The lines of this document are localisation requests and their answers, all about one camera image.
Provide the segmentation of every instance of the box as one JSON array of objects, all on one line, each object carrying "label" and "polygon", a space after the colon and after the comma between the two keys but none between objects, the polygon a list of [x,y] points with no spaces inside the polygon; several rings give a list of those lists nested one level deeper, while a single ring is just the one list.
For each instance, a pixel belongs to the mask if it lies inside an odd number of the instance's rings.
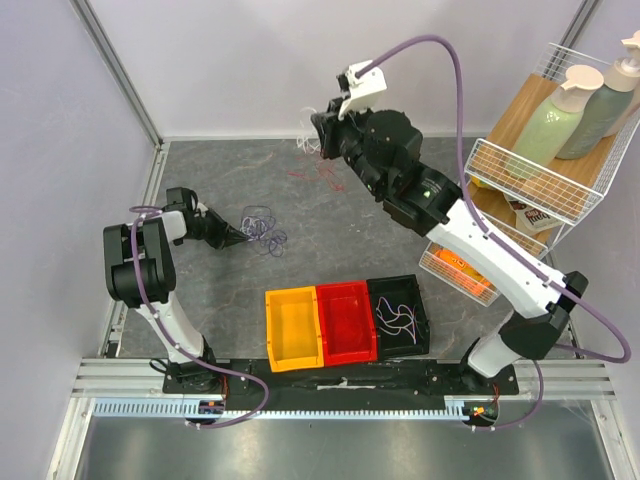
[{"label": "box", "polygon": [[[429,353],[429,322],[416,276],[370,279],[367,289],[378,334],[378,359]],[[409,324],[409,311],[415,312],[415,329],[400,328]],[[405,315],[394,321],[395,313]]]},{"label": "box", "polygon": [[367,283],[317,285],[324,365],[373,362],[378,357],[377,332]]},{"label": "box", "polygon": [[267,352],[273,372],[324,366],[315,287],[265,293]]}]

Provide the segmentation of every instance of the floor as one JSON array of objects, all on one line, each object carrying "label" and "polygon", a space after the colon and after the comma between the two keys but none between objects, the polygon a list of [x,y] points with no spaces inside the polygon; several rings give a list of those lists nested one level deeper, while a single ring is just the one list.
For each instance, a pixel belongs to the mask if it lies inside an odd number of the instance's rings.
[{"label": "floor", "polygon": [[[526,402],[503,402],[505,420]],[[461,423],[251,420],[215,432],[179,419],[93,418],[76,480],[611,480],[589,402],[545,404],[498,433]]]},{"label": "floor", "polygon": [[[466,152],[473,142],[465,140]],[[454,156],[452,138],[425,139],[422,162],[452,179]],[[393,222],[344,162],[322,176],[314,158],[292,140],[171,144],[158,205],[167,188],[189,187],[236,226],[245,206],[265,205],[288,237],[281,257],[259,255],[251,244],[215,251],[187,241],[173,248],[180,303],[218,358],[266,358],[266,290],[415,273],[433,358],[459,359],[504,319],[510,306],[503,297],[485,308],[420,269],[428,241]],[[135,312],[127,315],[120,356],[166,356]]]}]

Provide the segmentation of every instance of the green bottle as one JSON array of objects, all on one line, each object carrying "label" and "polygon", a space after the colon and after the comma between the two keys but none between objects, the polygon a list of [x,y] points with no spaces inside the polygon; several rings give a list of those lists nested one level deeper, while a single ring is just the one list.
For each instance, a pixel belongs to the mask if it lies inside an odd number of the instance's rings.
[{"label": "green bottle", "polygon": [[[587,101],[604,82],[602,74],[587,65],[569,67],[566,78],[536,108],[512,148],[513,153],[543,167],[571,137],[582,120]],[[539,172],[516,158],[509,158],[505,168],[512,177],[525,180]]]},{"label": "green bottle", "polygon": [[640,30],[622,40],[631,57],[619,58],[604,74],[604,86],[587,102],[578,128],[558,153],[572,160],[587,155],[627,110],[640,81]]}]

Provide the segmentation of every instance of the orange box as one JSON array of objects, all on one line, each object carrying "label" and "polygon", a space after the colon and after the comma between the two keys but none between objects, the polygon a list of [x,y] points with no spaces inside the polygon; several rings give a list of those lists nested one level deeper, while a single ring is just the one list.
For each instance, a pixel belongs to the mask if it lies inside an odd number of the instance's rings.
[{"label": "orange box", "polygon": [[269,290],[265,304],[271,371],[323,367],[316,288]]}]

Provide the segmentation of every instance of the wooden shelf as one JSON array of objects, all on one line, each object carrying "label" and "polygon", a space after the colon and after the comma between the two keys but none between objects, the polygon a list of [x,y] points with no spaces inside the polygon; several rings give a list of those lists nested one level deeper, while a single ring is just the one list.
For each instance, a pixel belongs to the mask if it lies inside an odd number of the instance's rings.
[{"label": "wooden shelf", "polygon": [[[534,110],[557,87],[558,85],[550,80],[535,74],[530,75],[487,137],[487,141],[507,150],[513,148]],[[533,206],[542,207],[559,218],[576,222],[584,213],[589,197],[588,189],[595,184],[614,141],[615,135],[602,139],[593,151],[580,159],[555,158],[546,167],[553,173],[540,171],[538,175],[529,179],[512,177],[505,169],[506,160],[512,157],[506,153],[496,153],[496,150],[488,151],[486,145],[475,152],[470,166],[472,172],[478,172],[477,176],[480,179],[491,180],[504,191],[529,199],[528,203]],[[499,203],[491,202],[490,199],[484,201],[490,204],[490,207]],[[498,218],[501,216],[502,207],[496,208],[497,213],[491,210],[483,211]]]}]

